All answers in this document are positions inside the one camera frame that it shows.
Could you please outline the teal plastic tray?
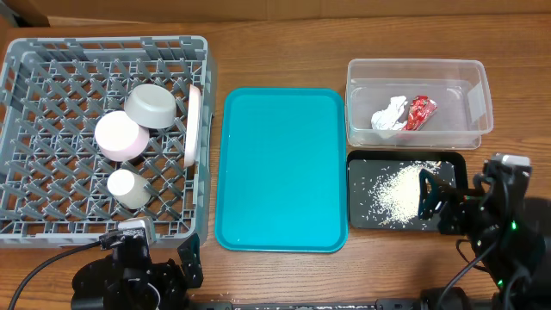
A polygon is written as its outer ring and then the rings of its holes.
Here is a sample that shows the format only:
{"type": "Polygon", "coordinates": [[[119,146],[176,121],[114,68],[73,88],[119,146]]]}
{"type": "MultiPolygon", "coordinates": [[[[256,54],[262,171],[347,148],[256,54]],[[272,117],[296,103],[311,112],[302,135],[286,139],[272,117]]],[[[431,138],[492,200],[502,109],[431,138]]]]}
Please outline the teal plastic tray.
{"type": "Polygon", "coordinates": [[[323,88],[225,100],[214,235],[231,251],[333,253],[347,241],[344,102],[323,88]]]}

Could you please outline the red snack wrapper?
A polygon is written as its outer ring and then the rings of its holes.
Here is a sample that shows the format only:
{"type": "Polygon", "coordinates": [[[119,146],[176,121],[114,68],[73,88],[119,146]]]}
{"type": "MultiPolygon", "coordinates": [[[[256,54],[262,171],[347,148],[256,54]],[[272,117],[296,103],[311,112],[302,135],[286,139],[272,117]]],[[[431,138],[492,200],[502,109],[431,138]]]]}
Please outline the red snack wrapper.
{"type": "Polygon", "coordinates": [[[410,104],[406,131],[419,130],[436,113],[437,103],[427,96],[416,96],[410,104]]]}

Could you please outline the crumpled white tissue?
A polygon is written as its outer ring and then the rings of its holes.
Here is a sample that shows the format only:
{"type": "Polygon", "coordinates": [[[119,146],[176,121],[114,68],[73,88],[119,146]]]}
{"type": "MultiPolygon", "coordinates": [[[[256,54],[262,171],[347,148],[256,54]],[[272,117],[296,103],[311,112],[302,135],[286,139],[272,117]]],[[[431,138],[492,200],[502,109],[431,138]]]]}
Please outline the crumpled white tissue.
{"type": "Polygon", "coordinates": [[[376,111],[371,117],[371,125],[375,130],[402,130],[406,121],[400,118],[406,110],[407,99],[405,96],[393,96],[387,108],[376,111]]]}

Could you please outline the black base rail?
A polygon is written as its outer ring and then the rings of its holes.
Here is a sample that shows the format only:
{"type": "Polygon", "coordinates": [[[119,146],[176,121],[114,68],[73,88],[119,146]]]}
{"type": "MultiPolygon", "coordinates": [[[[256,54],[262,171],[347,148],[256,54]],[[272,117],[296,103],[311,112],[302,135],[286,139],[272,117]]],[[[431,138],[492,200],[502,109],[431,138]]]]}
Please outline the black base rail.
{"type": "MultiPolygon", "coordinates": [[[[426,289],[418,298],[383,298],[376,301],[333,302],[333,303],[252,303],[238,304],[230,301],[192,301],[192,310],[430,310],[436,309],[436,289],[426,289]]],[[[491,300],[476,300],[454,288],[444,298],[440,309],[491,310],[491,300]]]]}

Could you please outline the rice and food scraps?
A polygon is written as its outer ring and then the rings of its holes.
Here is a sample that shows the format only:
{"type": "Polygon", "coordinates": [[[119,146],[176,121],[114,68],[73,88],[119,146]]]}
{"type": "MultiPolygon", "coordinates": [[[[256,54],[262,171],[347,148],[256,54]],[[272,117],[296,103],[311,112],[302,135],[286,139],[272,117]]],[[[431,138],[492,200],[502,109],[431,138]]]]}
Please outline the rice and food scraps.
{"type": "Polygon", "coordinates": [[[419,173],[421,170],[438,172],[440,161],[407,161],[398,164],[398,170],[391,172],[384,168],[385,174],[375,179],[374,187],[368,191],[372,199],[365,220],[376,220],[378,226],[405,228],[418,216],[420,197],[419,173]]]}

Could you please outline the grey plastic dish rack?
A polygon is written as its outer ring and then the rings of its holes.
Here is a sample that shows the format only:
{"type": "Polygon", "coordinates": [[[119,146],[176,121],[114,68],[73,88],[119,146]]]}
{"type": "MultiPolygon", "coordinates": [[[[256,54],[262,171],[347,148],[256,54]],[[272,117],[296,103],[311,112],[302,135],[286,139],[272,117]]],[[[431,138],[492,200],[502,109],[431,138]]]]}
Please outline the grey plastic dish rack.
{"type": "Polygon", "coordinates": [[[206,239],[216,78],[207,40],[198,35],[11,41],[1,66],[2,245],[86,244],[140,216],[153,219],[160,247],[194,233],[206,239]],[[176,120],[151,130],[137,158],[107,159],[94,139],[96,124],[141,84],[176,98],[176,120]],[[201,91],[200,146],[185,168],[191,84],[201,91]],[[108,177],[119,169],[148,181],[144,207],[125,208],[109,193],[108,177]]]}

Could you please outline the black tray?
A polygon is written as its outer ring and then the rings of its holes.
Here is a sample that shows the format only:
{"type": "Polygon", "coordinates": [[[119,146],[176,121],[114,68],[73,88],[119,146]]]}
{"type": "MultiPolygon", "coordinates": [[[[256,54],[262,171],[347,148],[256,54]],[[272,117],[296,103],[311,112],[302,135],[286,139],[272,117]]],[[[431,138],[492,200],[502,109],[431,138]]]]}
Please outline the black tray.
{"type": "Polygon", "coordinates": [[[385,174],[383,169],[389,166],[389,173],[396,172],[398,164],[407,161],[440,161],[441,168],[438,172],[432,172],[434,175],[458,189],[468,186],[465,160],[457,152],[353,151],[348,156],[347,173],[349,222],[354,228],[426,232],[437,229],[437,217],[430,220],[416,217],[405,228],[378,226],[376,220],[365,220],[362,217],[368,211],[364,203],[372,202],[368,191],[374,187],[375,179],[385,174]]]}

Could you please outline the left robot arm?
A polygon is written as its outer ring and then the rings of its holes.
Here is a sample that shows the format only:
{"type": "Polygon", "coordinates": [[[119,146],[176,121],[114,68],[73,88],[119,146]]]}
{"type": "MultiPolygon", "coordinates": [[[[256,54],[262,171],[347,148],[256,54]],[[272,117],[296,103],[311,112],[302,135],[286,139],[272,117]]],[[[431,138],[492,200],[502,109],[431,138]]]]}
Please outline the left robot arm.
{"type": "Polygon", "coordinates": [[[112,253],[86,264],[72,279],[76,310],[189,309],[187,291],[203,282],[200,240],[196,234],[177,247],[181,263],[154,263],[145,231],[115,231],[99,238],[112,253]]]}

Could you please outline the large white plate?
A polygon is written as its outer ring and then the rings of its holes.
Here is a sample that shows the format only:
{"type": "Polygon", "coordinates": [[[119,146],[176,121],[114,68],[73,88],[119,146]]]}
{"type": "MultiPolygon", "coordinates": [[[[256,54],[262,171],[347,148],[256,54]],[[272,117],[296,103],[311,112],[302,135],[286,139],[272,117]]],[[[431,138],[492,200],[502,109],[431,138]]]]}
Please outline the large white plate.
{"type": "Polygon", "coordinates": [[[184,146],[184,167],[195,164],[199,153],[201,131],[201,91],[191,84],[189,86],[189,108],[187,114],[186,137],[184,146]]]}

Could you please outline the clear plastic bin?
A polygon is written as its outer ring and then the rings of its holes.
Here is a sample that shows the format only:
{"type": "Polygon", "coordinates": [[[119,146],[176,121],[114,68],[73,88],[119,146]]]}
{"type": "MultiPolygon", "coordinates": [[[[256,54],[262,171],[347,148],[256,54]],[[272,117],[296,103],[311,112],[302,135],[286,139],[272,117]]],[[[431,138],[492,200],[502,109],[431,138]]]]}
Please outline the clear plastic bin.
{"type": "Polygon", "coordinates": [[[347,139],[361,148],[476,149],[493,130],[486,71],[477,60],[353,59],[345,93],[347,139]],[[415,131],[377,129],[372,116],[393,97],[426,96],[437,109],[415,131]]]}

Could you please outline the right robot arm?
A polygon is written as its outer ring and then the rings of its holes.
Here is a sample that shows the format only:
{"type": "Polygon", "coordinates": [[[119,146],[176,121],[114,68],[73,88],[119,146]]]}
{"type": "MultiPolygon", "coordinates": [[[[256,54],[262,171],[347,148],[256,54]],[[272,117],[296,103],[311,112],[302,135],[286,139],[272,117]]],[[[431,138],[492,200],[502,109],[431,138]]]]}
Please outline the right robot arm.
{"type": "Polygon", "coordinates": [[[550,207],[528,210],[532,172],[527,157],[496,153],[474,176],[471,189],[453,188],[426,169],[419,172],[418,217],[439,217],[438,231],[468,242],[474,259],[443,288],[422,291],[416,309],[548,309],[550,307],[550,207]],[[459,287],[471,269],[483,270],[498,288],[489,301],[473,301],[459,287]]]}

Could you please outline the white paper cup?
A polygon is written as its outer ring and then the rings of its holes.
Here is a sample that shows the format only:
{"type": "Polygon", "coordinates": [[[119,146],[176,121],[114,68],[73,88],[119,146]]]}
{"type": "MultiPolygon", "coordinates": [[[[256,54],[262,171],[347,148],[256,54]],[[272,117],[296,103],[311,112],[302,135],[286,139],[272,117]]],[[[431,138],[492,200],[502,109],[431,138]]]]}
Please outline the white paper cup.
{"type": "Polygon", "coordinates": [[[119,169],[110,174],[107,181],[109,193],[125,208],[136,210],[144,207],[151,195],[145,189],[148,181],[130,170],[119,169]]]}

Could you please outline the grey bowl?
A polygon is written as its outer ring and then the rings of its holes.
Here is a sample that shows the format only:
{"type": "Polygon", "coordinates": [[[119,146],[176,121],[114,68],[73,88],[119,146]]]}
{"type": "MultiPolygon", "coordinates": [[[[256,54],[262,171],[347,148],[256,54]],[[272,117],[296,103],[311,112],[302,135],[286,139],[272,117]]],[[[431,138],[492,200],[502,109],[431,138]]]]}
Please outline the grey bowl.
{"type": "Polygon", "coordinates": [[[130,92],[124,110],[131,120],[142,127],[164,129],[174,124],[176,98],[156,84],[141,84],[130,92]]]}

